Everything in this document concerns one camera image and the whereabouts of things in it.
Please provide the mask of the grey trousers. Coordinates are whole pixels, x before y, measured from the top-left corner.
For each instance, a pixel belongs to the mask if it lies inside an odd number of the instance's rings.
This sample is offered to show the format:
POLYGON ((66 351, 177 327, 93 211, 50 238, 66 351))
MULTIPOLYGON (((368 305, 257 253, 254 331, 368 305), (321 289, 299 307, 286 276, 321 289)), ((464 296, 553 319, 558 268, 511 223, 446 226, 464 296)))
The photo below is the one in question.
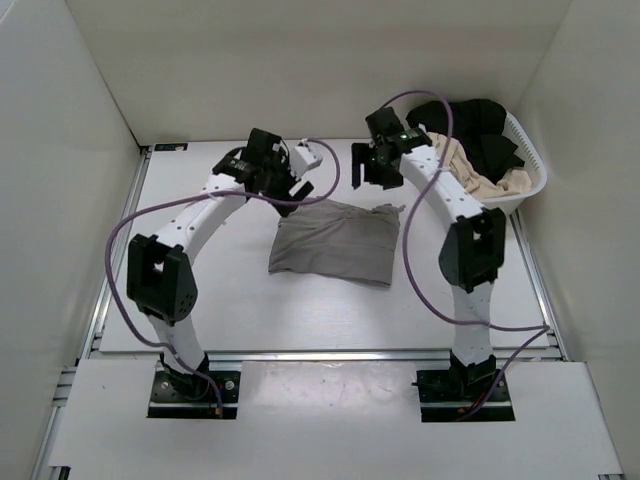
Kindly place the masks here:
POLYGON ((268 272, 315 274, 388 288, 402 206, 371 209, 324 200, 279 221, 268 272))

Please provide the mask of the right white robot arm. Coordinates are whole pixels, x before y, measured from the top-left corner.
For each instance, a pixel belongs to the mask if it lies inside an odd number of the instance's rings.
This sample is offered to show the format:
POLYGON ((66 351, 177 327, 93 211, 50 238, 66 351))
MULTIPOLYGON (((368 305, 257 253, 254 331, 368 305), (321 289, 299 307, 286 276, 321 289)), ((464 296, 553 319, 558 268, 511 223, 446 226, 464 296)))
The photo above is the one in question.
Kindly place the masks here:
POLYGON ((496 370, 490 301, 504 263, 505 214, 469 195, 446 167, 448 149, 433 146, 423 129, 406 128, 393 108, 380 108, 365 121, 371 140, 351 148, 353 188, 370 183, 391 189, 410 182, 420 192, 416 203, 428 204, 445 230, 438 265, 454 300, 449 387, 470 400, 496 370))

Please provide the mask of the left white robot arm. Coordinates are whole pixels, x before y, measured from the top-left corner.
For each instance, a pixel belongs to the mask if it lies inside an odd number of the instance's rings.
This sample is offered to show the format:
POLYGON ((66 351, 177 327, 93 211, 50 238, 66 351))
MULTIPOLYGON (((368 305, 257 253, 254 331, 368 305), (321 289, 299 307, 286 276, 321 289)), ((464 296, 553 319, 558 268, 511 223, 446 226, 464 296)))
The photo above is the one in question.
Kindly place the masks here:
POLYGON ((281 137, 253 129, 245 146, 213 167, 204 199, 190 203, 155 234, 137 234, 130 241, 127 296, 153 326, 170 384, 186 399, 202 398, 210 386, 209 360, 191 319, 198 297, 192 270, 197 255, 251 193, 278 200, 278 213, 289 215, 313 189, 303 175, 321 163, 307 141, 287 149, 281 137))

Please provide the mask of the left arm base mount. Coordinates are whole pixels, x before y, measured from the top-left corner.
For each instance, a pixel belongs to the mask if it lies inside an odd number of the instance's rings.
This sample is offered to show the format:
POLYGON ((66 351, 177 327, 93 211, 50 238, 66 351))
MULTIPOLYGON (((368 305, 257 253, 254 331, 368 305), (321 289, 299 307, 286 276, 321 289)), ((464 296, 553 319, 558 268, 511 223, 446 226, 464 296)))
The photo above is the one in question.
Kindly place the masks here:
POLYGON ((169 374, 156 367, 150 390, 147 417, 180 420, 235 420, 238 414, 241 371, 214 367, 209 373, 216 383, 222 400, 217 404, 215 392, 208 383, 206 390, 195 395, 182 395, 170 383, 169 374))

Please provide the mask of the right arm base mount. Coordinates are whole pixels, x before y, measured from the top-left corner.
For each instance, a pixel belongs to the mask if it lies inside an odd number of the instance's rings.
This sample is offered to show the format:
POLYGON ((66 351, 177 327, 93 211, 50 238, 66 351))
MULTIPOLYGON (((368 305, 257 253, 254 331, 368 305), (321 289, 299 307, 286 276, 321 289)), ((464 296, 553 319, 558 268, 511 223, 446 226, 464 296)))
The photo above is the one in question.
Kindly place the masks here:
POLYGON ((447 370, 418 370, 412 383, 418 390, 422 423, 512 422, 515 414, 507 381, 502 378, 490 396, 493 379, 461 393, 447 370))

